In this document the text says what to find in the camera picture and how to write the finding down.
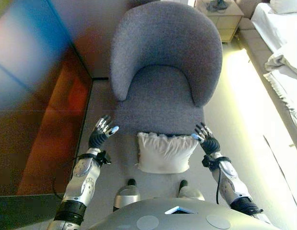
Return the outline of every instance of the robot finger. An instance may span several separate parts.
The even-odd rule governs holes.
[[[192,133],[191,136],[198,140],[201,144],[205,142],[205,139],[203,139],[202,137],[200,137],[199,135],[195,134],[195,133]]]
[[[99,131],[103,131],[104,130],[104,128],[105,128],[105,126],[106,126],[106,123],[107,123],[107,121],[106,120],[103,120],[103,122],[101,123],[101,125],[100,125],[100,127],[99,127]]]
[[[201,132],[205,135],[205,137],[208,137],[208,132],[204,128],[201,128]]]
[[[109,129],[107,132],[106,132],[106,137],[110,137],[112,136],[113,134],[115,134],[117,131],[119,130],[119,127],[118,126],[114,126],[113,128]]]
[[[98,121],[97,121],[97,123],[96,123],[96,125],[95,125],[95,128],[98,128],[99,126],[101,126],[101,123],[104,121],[104,119],[103,118],[100,118]]]
[[[201,138],[206,139],[205,135],[202,132],[200,132],[199,130],[195,129],[195,132],[197,132],[197,134],[200,135]]]
[[[101,123],[101,128],[103,129],[110,121],[111,121],[111,117],[109,115],[105,115],[102,117],[104,120]]]
[[[203,126],[196,125],[196,127],[204,134],[204,136],[207,138],[208,137],[208,132],[204,129]]]
[[[111,124],[112,124],[112,121],[109,120],[106,126],[103,128],[102,132],[105,133],[108,130],[108,128],[111,126]]]
[[[201,122],[201,125],[208,132],[208,135],[211,136],[211,137],[213,137],[213,134],[212,134],[212,131],[210,130],[210,128],[208,128],[208,126],[204,122]]]

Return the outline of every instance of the robot leg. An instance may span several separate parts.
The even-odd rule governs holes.
[[[182,180],[180,182],[178,197],[205,200],[204,196],[198,189],[188,186],[188,182],[186,180]]]
[[[126,205],[140,201],[140,192],[134,179],[128,180],[128,184],[119,189],[114,199],[113,211]]]

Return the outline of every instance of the circular panel on robot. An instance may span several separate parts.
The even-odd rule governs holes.
[[[140,230],[153,230],[159,225],[159,220],[154,216],[144,216],[138,219],[137,227]]]
[[[230,223],[227,219],[217,216],[217,215],[208,215],[206,220],[209,224],[216,227],[217,229],[229,229]]]

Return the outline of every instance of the blanket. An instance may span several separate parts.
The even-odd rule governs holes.
[[[286,104],[297,127],[297,36],[282,46],[265,63],[269,81]]]

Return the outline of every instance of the armchair seat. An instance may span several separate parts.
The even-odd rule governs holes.
[[[115,122],[124,132],[191,134],[203,120],[186,76],[177,68],[151,65],[134,76],[127,99],[118,103]]]

